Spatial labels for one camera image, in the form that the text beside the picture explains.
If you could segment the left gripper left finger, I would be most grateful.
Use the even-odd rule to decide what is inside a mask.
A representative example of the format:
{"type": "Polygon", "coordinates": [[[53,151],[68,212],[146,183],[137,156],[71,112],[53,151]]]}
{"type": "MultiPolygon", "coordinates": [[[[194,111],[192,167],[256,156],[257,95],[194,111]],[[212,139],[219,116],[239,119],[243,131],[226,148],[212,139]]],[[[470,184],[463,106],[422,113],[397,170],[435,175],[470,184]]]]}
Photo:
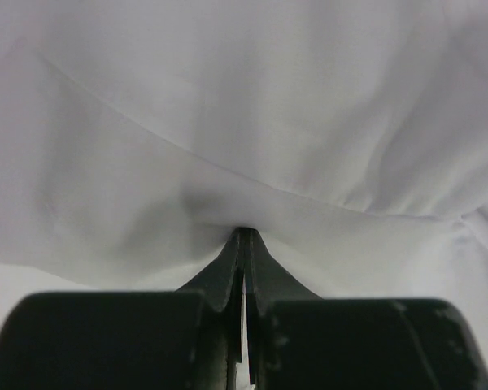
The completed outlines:
{"type": "Polygon", "coordinates": [[[0,389],[233,389],[242,233],[175,291],[40,292],[0,331],[0,389]]]}

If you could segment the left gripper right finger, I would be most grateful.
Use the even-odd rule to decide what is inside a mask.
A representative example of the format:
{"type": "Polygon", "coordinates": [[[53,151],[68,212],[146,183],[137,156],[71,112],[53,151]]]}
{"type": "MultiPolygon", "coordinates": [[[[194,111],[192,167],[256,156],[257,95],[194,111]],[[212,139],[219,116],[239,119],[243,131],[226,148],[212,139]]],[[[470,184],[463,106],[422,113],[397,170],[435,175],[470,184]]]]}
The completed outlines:
{"type": "Polygon", "coordinates": [[[488,389],[461,313],[437,299],[324,299],[243,232],[249,375],[258,389],[488,389]]]}

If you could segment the white t shirt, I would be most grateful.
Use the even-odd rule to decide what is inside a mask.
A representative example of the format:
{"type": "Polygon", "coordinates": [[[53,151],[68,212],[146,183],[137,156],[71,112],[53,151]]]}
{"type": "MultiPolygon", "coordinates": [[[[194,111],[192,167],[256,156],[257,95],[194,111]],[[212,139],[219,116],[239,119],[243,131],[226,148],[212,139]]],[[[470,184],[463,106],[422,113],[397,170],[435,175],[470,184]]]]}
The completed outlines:
{"type": "Polygon", "coordinates": [[[0,263],[147,286],[238,226],[487,305],[488,1],[0,1],[0,263]]]}

